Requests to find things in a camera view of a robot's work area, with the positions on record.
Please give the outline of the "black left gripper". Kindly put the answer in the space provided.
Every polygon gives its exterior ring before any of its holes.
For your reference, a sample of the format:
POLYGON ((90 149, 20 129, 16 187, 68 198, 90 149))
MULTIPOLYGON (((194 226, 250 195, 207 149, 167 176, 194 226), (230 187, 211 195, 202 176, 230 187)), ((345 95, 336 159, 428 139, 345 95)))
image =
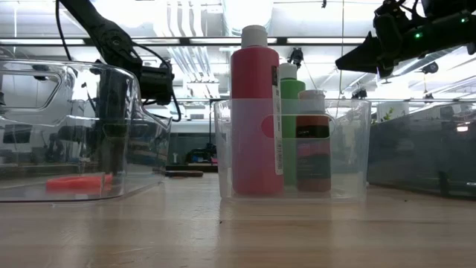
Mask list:
MULTIPOLYGON (((99 93, 94 105, 98 118, 112 125, 112 173, 122 169, 126 141, 126 125, 132 117, 132 102, 145 99, 154 104, 167 105, 173 98, 173 73, 167 64, 160 67, 145 66, 137 55, 109 55, 103 58, 108 68, 96 71, 100 76, 99 93)), ((97 125, 97 156, 100 170, 111 173, 109 142, 103 123, 97 125)))

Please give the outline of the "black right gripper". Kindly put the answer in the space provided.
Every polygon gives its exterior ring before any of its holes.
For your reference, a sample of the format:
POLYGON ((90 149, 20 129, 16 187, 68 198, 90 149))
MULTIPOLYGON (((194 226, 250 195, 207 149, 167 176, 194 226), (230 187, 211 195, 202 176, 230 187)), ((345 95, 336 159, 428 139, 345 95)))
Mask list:
POLYGON ((375 10, 373 27, 377 38, 368 32, 362 44, 335 61, 339 70, 378 72, 380 77, 391 75, 402 48, 400 26, 401 17, 405 17, 405 13, 400 9, 400 4, 401 2, 384 2, 375 10))

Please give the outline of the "orange-handled scissors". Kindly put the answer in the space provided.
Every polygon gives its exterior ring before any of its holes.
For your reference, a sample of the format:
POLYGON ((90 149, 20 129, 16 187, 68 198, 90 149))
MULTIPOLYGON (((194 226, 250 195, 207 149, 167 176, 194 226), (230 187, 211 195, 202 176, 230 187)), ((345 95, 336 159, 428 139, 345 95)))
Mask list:
POLYGON ((64 176, 45 183, 48 192, 68 194, 100 194, 112 188, 111 174, 64 176))

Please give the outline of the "green paint bottle white cap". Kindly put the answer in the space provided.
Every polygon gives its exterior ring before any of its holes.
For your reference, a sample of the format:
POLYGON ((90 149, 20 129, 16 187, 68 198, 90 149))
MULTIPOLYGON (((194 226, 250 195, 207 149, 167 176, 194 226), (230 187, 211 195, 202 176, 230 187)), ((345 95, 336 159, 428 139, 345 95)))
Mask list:
POLYGON ((280 64, 280 91, 282 105, 283 172, 284 185, 296 184, 295 128, 298 113, 298 95, 306 89, 306 84, 298 80, 295 64, 280 64))

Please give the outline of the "small brown paint bottle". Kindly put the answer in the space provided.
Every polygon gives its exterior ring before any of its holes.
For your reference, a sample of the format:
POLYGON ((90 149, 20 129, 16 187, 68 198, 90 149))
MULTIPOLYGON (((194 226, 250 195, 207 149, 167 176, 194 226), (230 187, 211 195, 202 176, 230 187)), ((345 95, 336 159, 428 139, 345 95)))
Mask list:
POLYGON ((299 191, 328 192, 331 189, 329 117, 322 90, 298 95, 296 117, 297 188, 299 191))

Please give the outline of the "large red paint bottle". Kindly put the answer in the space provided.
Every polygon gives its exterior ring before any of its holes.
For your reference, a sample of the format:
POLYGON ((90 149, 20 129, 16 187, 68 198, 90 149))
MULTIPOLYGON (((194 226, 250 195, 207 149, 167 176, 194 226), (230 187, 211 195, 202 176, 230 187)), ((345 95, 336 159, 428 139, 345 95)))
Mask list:
POLYGON ((231 171, 243 196, 283 190, 279 56, 267 38, 262 25, 246 26, 231 55, 231 171))

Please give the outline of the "large clear plastic bin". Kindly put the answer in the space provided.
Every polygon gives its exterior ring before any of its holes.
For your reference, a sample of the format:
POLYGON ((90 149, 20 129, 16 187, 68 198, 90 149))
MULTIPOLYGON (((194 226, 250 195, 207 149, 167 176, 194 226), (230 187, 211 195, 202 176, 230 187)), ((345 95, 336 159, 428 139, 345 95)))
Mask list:
POLYGON ((0 60, 0 202, 100 200, 160 182, 167 165, 172 121, 132 102, 125 120, 124 164, 100 194, 48 192, 49 179, 100 175, 96 99, 107 65, 0 60))

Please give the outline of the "small clear plastic bin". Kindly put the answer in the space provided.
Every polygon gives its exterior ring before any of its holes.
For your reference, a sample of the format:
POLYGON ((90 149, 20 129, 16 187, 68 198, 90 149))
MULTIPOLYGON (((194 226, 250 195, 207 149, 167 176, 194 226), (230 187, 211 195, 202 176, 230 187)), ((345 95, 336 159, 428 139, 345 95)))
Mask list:
MULTIPOLYGON (((299 191, 296 184, 284 185, 272 196, 243 196, 234 191, 232 180, 231 100, 214 105, 218 156, 219 192, 223 200, 249 202, 361 202, 366 197, 367 160, 370 141, 370 108, 365 100, 325 100, 330 126, 331 189, 328 192, 299 191)), ((280 100, 282 135, 282 105, 280 100)))

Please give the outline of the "smoke-grey plastic tray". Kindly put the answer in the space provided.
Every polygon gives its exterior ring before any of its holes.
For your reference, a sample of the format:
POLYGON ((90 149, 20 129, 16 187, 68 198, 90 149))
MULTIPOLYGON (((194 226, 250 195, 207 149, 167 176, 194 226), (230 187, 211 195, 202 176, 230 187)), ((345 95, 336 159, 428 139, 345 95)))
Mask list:
POLYGON ((374 124, 367 182, 476 200, 476 103, 433 106, 374 124))

